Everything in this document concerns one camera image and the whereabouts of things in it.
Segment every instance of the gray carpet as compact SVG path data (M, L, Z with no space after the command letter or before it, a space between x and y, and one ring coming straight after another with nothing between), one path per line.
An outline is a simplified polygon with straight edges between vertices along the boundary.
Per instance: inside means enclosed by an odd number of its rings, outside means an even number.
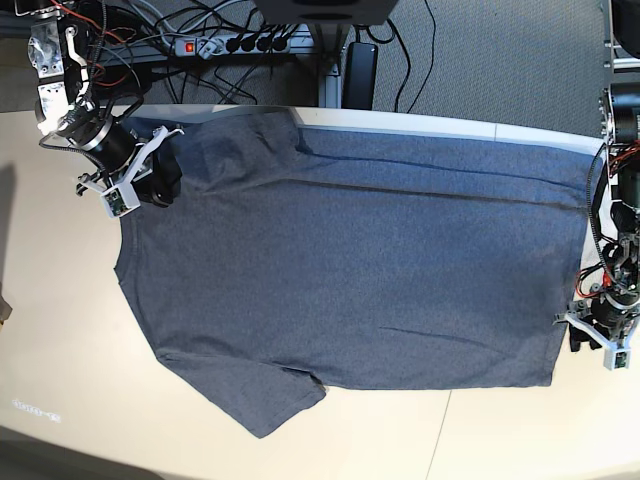
M151 1L165 13L190 4L188 0ZM437 21L435 67L413 113L598 134L597 98L604 85L600 0L430 0L430 4ZM225 13L242 23L248 9L248 4L240 4ZM406 111L429 66L433 27L422 0L400 0L391 18L413 63L400 103L400 110ZM381 37L387 30L375 28ZM273 69L266 63L244 84L261 104L315 104L316 80L313 67L304 66L308 61L289 61ZM224 67L220 73L234 82L247 68ZM31 108L35 90L25 87L29 85L21 80L25 73L7 70L0 67L0 111L16 105ZM381 46L375 110L393 110L405 71L399 44ZM212 72L204 78L212 79ZM174 84L181 89L181 79ZM23 98L25 90L28 99ZM166 83L154 86L146 100L170 103ZM241 97L237 100L250 103ZM185 89L185 103L219 101L220 96L207 88L187 85Z

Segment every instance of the t-shirt hem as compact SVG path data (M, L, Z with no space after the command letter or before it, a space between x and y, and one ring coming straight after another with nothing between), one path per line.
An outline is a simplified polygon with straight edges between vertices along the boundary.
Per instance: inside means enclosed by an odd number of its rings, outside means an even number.
M124 282L130 270L131 260L135 248L135 225L133 214L120 218L120 231L122 233L122 243L120 253L114 271L120 283Z
M322 400L325 397L325 391L318 387L316 390L309 392L304 397L300 398L298 401L291 403L284 410L282 410L279 414L277 414L273 419L266 425L261 428L251 428L249 429L252 434L254 434L258 438L264 438L267 435L273 433L277 430L282 424L284 424L287 420L289 420L294 415L300 413L303 410L307 410L313 407L316 403Z

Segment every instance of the red cable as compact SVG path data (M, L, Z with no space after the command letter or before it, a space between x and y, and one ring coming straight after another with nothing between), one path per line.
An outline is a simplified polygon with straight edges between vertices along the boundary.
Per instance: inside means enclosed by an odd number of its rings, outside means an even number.
M51 0L51 3L53 3L56 7L58 7L60 10L62 10L63 12L67 12L69 15L73 15L74 17L78 17L81 20L84 20L85 22L89 22L91 25L93 25L96 29L98 29L100 32L102 31L102 28L100 27L100 25L98 25L95 21L91 20L88 17L85 17L84 15L80 15L77 12L74 12L73 10L65 7L64 5L58 3L57 0ZM110 37L113 37L116 39L116 41L118 43L125 43L124 40L122 38L120 38L118 35L116 35L113 32L110 32L109 30L107 30L105 32L105 35L109 35Z
M125 79L129 76L129 74L125 74L124 77L122 77L120 80L116 80L113 83L103 83L103 82L96 82L97 85L100 85L101 87L115 87L116 85L121 84L122 82L125 81Z

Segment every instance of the white table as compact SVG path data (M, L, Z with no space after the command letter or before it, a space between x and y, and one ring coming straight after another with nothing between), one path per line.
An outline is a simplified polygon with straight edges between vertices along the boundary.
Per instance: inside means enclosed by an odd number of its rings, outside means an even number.
M211 111L151 106L139 115L179 121ZM312 108L294 113L300 124L322 128L585 153L600 144L466 120ZM107 218L95 195L74 194L74 178L90 165L78 155L42 150L38 139L33 113L0 114L0 180L8 178L7 168L15 173L11 215L0 218L9 227L5 252L0 235L0 278L14 309L0 331L0 425L187 478L424 480L429 472L429 480L539 480L640 470L640 354L630 370L612 373L602 367L601 351L571 354L566 341L550 388L331 387L318 405L257 440L156 362L112 270L118 222ZM26 405L40 411L24 411Z

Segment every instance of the cable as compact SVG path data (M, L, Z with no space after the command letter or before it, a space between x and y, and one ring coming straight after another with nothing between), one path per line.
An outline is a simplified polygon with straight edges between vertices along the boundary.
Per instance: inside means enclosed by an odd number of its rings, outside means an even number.
M575 291L580 298L595 298L600 295L600 292L584 293L582 291L582 282L584 282L589 276L597 272L602 268L602 265L596 263L590 267L584 268L578 272L575 280Z
M191 21L193 21L194 23L192 25L190 25L188 28L186 28L186 32L193 32L193 30L195 28L197 28L198 26L200 26L202 23L204 23L208 18L210 18L211 16L216 16L216 18L219 19L219 23L227 23L228 25L232 26L233 28L236 29L240 29L239 25L233 24L225 19L223 19L222 17L220 17L220 15L217 14L217 12L219 10L222 10L223 8L229 7L231 5L234 5L236 3L240 3L240 2L245 2L247 0L224 0L220 3L218 3L217 5L210 7L208 5L202 4L201 2L196 2L198 3L200 6L198 7L185 7L182 8L180 10L177 10L169 15L164 15L160 10L158 10L158 8L156 8L154 5L152 5L151 3L147 2L147 0L127 0L127 2L129 3L129 5L131 6L131 8L134 9L134 11L147 23L154 25L155 28L159 27L159 24L162 23L162 25L164 25L164 27L166 28L167 32L166 33L176 33L179 32L181 29L176 29L173 25L171 25L168 21L168 19L170 18L174 18L177 17L179 15L182 15L186 12L189 11L194 11L194 10L204 10L205 12L207 12L204 16L202 16L200 19L195 20L195 19L190 19ZM158 16L158 20L156 22L153 22L149 19L149 17L146 16L145 13L143 13L140 8L138 6L136 6L133 2L139 2L140 4L146 6L149 10L151 10L152 12L154 12L157 16ZM170 43L169 41L164 38L163 35L160 36L162 42L165 44L165 46L169 47Z
M387 45L391 42L393 42L396 39L396 33L393 31L393 29L391 29L391 36L389 38L386 39L380 39L378 37L376 37L372 32L371 32L371 25L369 25L366 28L367 31L367 35L369 35L369 38L371 38L371 40L373 40L376 43L379 43L380 45Z
M123 65L125 65L128 69L129 72L135 77L136 79L136 83L138 84L138 90L142 90L142 85L140 83L140 78L138 77L138 74L136 73L136 71L133 69L133 67L131 66L130 63L128 63L124 58L122 58L120 56L120 54L118 54L117 52L114 52L113 50L111 50L110 48L103 48L103 50L105 50L107 53L109 53L110 55L113 55L115 58L117 58L118 60L120 60L122 62ZM103 83L100 82L96 82L98 85L100 85L101 87L107 87L107 86L115 86L121 82L124 81L125 78L127 78L128 74L125 75L124 77L122 77L120 80L118 80L118 82L116 82L113 85L105 85Z
M400 85L400 88L398 89L398 94L396 95L396 101L393 107L393 111L395 113L399 112L399 108L400 108L400 97L402 96L402 92L404 91L404 87L407 86L407 82L409 81L409 78L411 77L411 57L409 56L409 51L407 50L407 46L404 43L404 40L402 39L402 36L400 35L400 32L398 31L398 28L396 27L396 24L393 23L393 20L391 20L391 18L389 18L387 20L387 23L389 23L389 26L391 27L391 30L393 31L393 34L398 37L398 41L400 42L400 47L402 48L402 52L404 53L404 57L407 59L407 74L404 76L404 80L402 81L402 85Z
M234 90L239 90L242 85L244 84L245 80L249 77L249 75L251 75L256 68L258 68L258 66L260 65L260 63L262 62L262 59L265 57L265 55L267 54L267 52L263 52L260 57L258 57L258 59L255 61L255 63L249 68L249 70L246 71L246 73L240 78L240 80L238 80L227 92L227 94L225 95L226 97L231 96L230 98L233 98L234 95Z
M56 6L57 8L59 8L60 10L62 10L63 12L68 13L69 15L73 15L74 17L78 17L81 20L84 20L85 22L90 23L91 25L93 25L97 30L100 30L100 26L92 19L85 17L84 15L80 15L77 12L74 12L73 10L65 7L64 5L62 5L61 3L58 3L57 0L51 0L51 3L53 3L54 6ZM116 35L113 32L110 31L106 31L105 32L106 35L109 35L110 37L113 37L118 43L124 43L124 40L122 38L120 38L118 35Z
M59 152L72 152L72 153L79 153L80 155L83 155L84 157L86 157L91 163L93 163L95 165L95 167L100 171L100 173L106 172L107 168L105 167L104 163L102 163L98 158L94 157L93 155L91 155L89 152L85 152L84 150L81 150L79 148L73 148L73 147L63 147L63 146L59 146L59 145L49 145L47 144L47 140L49 140L51 137L53 136L53 133L50 133L46 136L44 136L43 138L40 139L40 141L38 142L38 145L40 145L42 148L45 148L47 150L56 150Z
M234 87L233 83L225 80L224 78L222 78L222 76L218 75L218 69L221 67L221 65L218 65L215 70L213 71L213 75L220 80L221 82L227 84L229 87ZM249 92L247 92L246 90L243 90L242 88L238 88L236 87L236 91L238 92L238 95L241 95L243 97L249 98L251 100L253 100L253 102L258 105L258 99L254 96L251 95Z
M593 161L591 162L591 167L589 167L589 173L587 175L587 215L589 217L589 225L591 226L591 234L593 236L593 240L596 244L596 251L598 252L598 258L600 259L600 265L604 269L605 273L611 279L612 283L615 283L618 287L625 289L623 285L621 285L611 274L607 262L604 259L604 255L602 253L602 248L600 247L600 239L598 238L598 232L596 231L596 225L593 218L593 212L591 211L592 201L591 201L591 183L593 181L593 174L596 169L596 165L598 164L598 159L602 155L606 148L606 143L603 143L602 146L598 149L598 152L593 157Z
M632 143L611 160L609 164L609 177L613 178L620 170L633 162L636 156L640 156L640 142Z
M111 29L112 32L115 32L116 30L129 30L130 32L133 32L129 37L127 37L127 38L125 38L123 40L123 43L125 43L125 44L127 42L133 40L136 37L136 35L138 35L138 30L136 30L135 28L131 28L131 27L115 27L115 28Z
M222 89L216 85L215 83L211 83L203 78L199 78L198 79L200 82L202 82L204 84L205 87L210 88L211 90L214 90L218 95L220 95L221 99L225 99L226 101L228 101L229 103L232 103L234 105L237 105L237 102L233 101L233 99L226 97L226 94L222 91Z
M411 110L413 110L413 107L416 106L416 103L418 102L418 98L420 98L420 95L422 95L422 91L424 90L424 87L427 86L427 82L429 81L429 77L431 76L431 72L433 71L433 65L435 63L436 26L437 26L436 17L433 16L433 12L431 11L431 7L429 6L428 0L424 0L424 4L427 6L427 10L429 11L429 15L431 16L431 21L433 22L433 33L431 34L431 63L429 65L429 71L427 72L427 76L424 78L424 81L422 82L422 86L420 87L420 90L418 90L418 93L416 94L416 98L413 100L413 103L409 107L409 110L407 110L407 113L411 113Z
M104 38L107 33L107 4L105 3L105 0L100 0L100 5L102 7L102 31L100 32L100 36L98 37L98 45L94 48L93 58L91 59L91 67L89 70L89 85L87 87L87 92L85 93L85 95L89 95L89 97L91 96L91 88L93 87L96 65L98 65L100 51L104 46Z

